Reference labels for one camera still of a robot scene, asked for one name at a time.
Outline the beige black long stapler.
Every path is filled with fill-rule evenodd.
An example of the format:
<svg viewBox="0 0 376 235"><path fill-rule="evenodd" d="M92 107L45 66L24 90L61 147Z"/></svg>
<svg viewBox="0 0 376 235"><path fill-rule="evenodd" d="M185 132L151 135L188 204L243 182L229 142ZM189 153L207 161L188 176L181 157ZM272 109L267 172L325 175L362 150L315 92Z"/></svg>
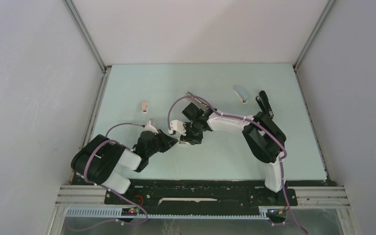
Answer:
<svg viewBox="0 0 376 235"><path fill-rule="evenodd" d="M197 97L194 97L194 94L187 92L186 95L189 96L188 100L190 100L192 103L194 103L198 108L200 108L204 111L208 109L207 103L205 103L204 101L202 101L201 99L199 99Z"/></svg>

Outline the pink stapler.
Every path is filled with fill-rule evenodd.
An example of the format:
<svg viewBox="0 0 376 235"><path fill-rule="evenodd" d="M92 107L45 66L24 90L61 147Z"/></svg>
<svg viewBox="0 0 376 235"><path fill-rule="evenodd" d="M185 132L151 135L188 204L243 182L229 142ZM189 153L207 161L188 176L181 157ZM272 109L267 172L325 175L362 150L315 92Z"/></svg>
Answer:
<svg viewBox="0 0 376 235"><path fill-rule="evenodd" d="M148 112L148 102L147 101L143 101L141 103L141 109L142 109L143 114L146 114Z"/></svg>

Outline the light blue stapler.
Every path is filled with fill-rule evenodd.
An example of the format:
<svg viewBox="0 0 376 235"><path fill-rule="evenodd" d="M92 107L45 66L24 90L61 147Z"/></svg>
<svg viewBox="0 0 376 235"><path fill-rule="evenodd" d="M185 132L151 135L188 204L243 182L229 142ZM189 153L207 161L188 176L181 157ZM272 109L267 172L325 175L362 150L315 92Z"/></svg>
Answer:
<svg viewBox="0 0 376 235"><path fill-rule="evenodd" d="M242 104L247 104L249 99L249 93L242 86L234 86L235 94Z"/></svg>

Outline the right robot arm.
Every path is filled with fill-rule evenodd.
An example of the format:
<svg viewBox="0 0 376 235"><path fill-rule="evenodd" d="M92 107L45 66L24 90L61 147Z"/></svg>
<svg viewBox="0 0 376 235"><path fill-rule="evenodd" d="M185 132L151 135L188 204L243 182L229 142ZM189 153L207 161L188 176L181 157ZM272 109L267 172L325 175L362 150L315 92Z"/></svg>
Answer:
<svg viewBox="0 0 376 235"><path fill-rule="evenodd" d="M269 113L262 111L254 116L237 116L212 108L203 110L193 103L182 113L188 121L172 120L169 123L171 134L179 133L180 140L191 145L201 144L203 133L207 131L241 134L253 156L264 163L267 202L277 205L285 198L281 159L285 156L286 136Z"/></svg>

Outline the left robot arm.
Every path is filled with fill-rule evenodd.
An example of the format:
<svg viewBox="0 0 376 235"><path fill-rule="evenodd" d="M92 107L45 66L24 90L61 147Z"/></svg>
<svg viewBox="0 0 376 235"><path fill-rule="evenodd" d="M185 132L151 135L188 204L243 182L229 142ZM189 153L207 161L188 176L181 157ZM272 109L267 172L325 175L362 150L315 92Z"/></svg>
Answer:
<svg viewBox="0 0 376 235"><path fill-rule="evenodd" d="M97 135L73 157L70 166L86 182L116 191L117 199L129 204L135 198L135 190L121 170L141 172L150 157L170 150L178 142L160 129L156 132L142 131L131 149L104 135Z"/></svg>

